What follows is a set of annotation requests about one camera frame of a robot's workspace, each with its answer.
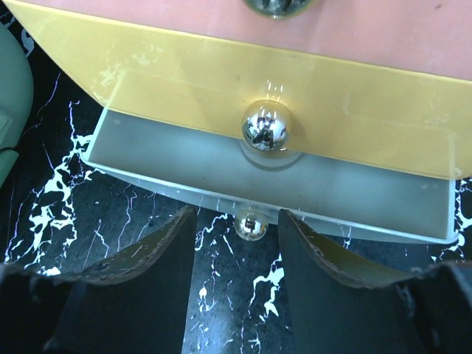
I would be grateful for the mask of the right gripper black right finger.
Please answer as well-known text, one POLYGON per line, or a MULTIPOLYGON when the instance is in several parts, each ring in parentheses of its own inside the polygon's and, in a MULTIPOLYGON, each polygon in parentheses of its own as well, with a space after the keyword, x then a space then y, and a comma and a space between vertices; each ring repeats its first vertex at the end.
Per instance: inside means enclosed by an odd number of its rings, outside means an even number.
POLYGON ((364 258, 283 209, 278 235, 298 353, 469 353, 471 264, 417 273, 364 258))

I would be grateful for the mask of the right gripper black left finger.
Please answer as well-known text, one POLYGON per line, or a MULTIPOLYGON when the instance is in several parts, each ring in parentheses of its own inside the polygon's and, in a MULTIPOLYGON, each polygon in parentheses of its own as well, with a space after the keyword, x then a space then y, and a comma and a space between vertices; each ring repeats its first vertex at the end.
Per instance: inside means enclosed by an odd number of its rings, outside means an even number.
POLYGON ((140 241, 82 271, 1 265, 3 353, 179 353, 194 261, 186 206, 140 241))

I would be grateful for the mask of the white cylindrical drawer cabinet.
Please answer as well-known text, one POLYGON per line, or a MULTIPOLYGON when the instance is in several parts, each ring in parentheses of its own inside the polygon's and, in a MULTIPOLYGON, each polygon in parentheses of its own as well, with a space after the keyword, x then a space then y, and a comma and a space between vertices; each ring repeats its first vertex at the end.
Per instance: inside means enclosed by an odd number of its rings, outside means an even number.
POLYGON ((261 235, 452 243, 469 1, 8 1, 103 112, 83 161, 261 235))

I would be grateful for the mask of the green hard-shell suitcase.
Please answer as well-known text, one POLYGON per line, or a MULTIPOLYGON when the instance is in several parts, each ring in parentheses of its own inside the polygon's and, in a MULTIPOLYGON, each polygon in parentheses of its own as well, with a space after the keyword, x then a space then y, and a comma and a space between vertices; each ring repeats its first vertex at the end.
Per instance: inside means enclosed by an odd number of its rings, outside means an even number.
POLYGON ((1 182, 18 158, 15 149, 30 116, 33 94, 32 72, 24 50, 1 25, 1 182))

